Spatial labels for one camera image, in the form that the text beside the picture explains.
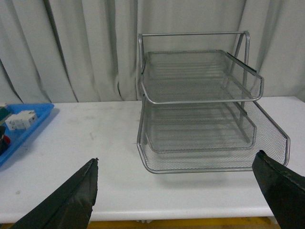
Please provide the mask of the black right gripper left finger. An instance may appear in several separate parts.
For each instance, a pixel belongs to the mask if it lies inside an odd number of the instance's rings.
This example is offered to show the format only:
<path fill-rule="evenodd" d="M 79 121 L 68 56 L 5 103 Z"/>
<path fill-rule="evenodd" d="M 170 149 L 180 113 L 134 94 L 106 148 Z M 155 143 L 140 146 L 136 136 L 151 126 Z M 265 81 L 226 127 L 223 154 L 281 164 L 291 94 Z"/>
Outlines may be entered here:
<path fill-rule="evenodd" d="M 12 229 L 85 229 L 98 191 L 98 159 L 92 158 Z"/>

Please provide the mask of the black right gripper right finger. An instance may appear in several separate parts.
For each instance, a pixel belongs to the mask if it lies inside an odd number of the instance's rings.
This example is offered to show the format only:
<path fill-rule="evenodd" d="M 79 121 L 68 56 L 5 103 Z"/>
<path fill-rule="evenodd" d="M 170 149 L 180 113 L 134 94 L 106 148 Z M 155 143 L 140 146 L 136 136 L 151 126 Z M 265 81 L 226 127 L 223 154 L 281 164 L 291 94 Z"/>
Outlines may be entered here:
<path fill-rule="evenodd" d="M 305 227 L 305 178 L 260 150 L 252 170 L 260 190 L 282 229 Z"/>

